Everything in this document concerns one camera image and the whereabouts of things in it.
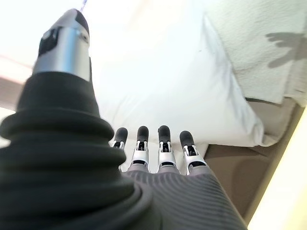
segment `black plastic cap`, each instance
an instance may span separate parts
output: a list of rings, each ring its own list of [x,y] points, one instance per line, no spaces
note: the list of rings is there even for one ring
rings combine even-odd
[[[182,131],[180,133],[179,138],[180,138],[180,143],[181,143],[182,148],[185,147],[186,145],[187,146],[194,145],[193,136],[188,131]]]
[[[79,23],[81,26],[83,26],[86,29],[86,31],[88,32],[88,35],[90,35],[90,30],[88,28],[88,24],[87,24],[85,17],[83,16],[83,14],[80,11],[78,11],[78,10],[76,10],[76,11],[77,11],[77,16],[76,16],[75,20],[77,21],[77,23]]]
[[[122,127],[116,131],[114,140],[118,142],[122,141],[124,142],[124,144],[126,144],[127,137],[128,137],[128,130]]]
[[[149,137],[148,128],[146,126],[139,127],[137,140],[138,141],[148,141],[148,137]]]
[[[162,142],[170,142],[171,141],[171,131],[169,130],[169,127],[167,126],[161,126],[158,129],[159,134],[159,143]]]

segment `brown surface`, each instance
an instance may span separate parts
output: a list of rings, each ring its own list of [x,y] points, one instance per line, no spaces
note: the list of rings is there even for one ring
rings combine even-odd
[[[210,145],[205,160],[249,223],[293,134],[303,108],[297,106],[283,138],[270,147]]]

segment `white towel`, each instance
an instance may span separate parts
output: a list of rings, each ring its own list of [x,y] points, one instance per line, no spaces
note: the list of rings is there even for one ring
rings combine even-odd
[[[205,0],[244,96],[307,99],[306,0]]]

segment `robotic hand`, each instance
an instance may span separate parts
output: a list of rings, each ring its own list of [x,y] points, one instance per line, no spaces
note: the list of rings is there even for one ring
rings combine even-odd
[[[178,173],[180,174],[174,151],[171,144],[171,135],[169,127],[161,126],[158,129],[159,135],[159,150],[158,150],[158,168],[157,173]],[[127,140],[128,131],[126,128],[119,128],[116,132],[112,147],[124,150]],[[148,128],[142,126],[138,130],[137,143],[133,152],[131,165],[128,171],[140,170],[149,172],[149,150],[148,150]],[[180,142],[183,149],[184,162],[187,168],[187,175],[194,168],[198,171],[204,167],[208,167],[204,159],[199,155],[196,146],[194,145],[193,136],[188,131],[183,131],[180,134]]]
[[[158,173],[148,170],[144,126],[128,172],[118,170],[128,131],[109,146],[114,131],[100,118],[89,44],[75,9],[41,39],[16,113],[0,126],[11,140],[0,149],[1,230],[246,229],[187,131],[180,140],[188,175],[177,169],[166,126],[158,130]]]

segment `white pillow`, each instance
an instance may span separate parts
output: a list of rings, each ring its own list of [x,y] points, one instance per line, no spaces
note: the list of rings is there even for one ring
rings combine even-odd
[[[101,116],[114,129],[126,127],[132,139],[144,125],[157,142],[158,127],[167,125],[173,143],[188,130],[196,142],[261,145],[263,125],[199,2],[87,3]]]

